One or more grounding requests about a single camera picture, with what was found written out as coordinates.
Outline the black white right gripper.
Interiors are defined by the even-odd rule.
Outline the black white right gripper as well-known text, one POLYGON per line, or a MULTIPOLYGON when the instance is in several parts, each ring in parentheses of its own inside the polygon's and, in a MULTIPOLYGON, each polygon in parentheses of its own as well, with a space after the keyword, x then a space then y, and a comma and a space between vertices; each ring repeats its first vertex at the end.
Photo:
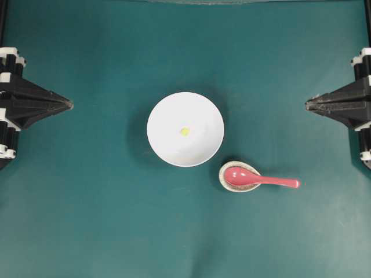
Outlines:
POLYGON ((355 80, 333 92, 309 99, 306 110, 355 128, 359 158, 370 170, 370 47, 351 60, 355 80), (366 104, 331 104, 366 101, 366 104))

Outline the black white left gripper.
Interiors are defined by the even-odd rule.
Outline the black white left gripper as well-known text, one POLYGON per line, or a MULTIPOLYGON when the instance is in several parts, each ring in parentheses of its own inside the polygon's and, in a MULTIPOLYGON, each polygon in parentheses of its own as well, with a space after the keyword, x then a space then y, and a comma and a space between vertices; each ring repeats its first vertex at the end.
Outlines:
POLYGON ((27 62, 16 47, 1 47, 1 170, 16 158, 21 129, 53 115, 71 110, 72 102, 24 78, 27 62), (28 100, 63 103, 51 108, 19 108, 5 104, 12 94, 28 100))

